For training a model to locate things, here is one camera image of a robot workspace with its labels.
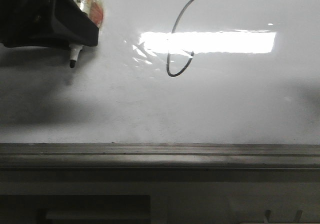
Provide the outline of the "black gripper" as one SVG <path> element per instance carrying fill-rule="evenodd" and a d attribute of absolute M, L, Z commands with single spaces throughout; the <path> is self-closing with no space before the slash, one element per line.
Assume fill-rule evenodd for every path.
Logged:
<path fill-rule="evenodd" d="M 98 26 L 89 18 L 90 0 L 0 0 L 0 42 L 7 48 L 95 47 Z"/>

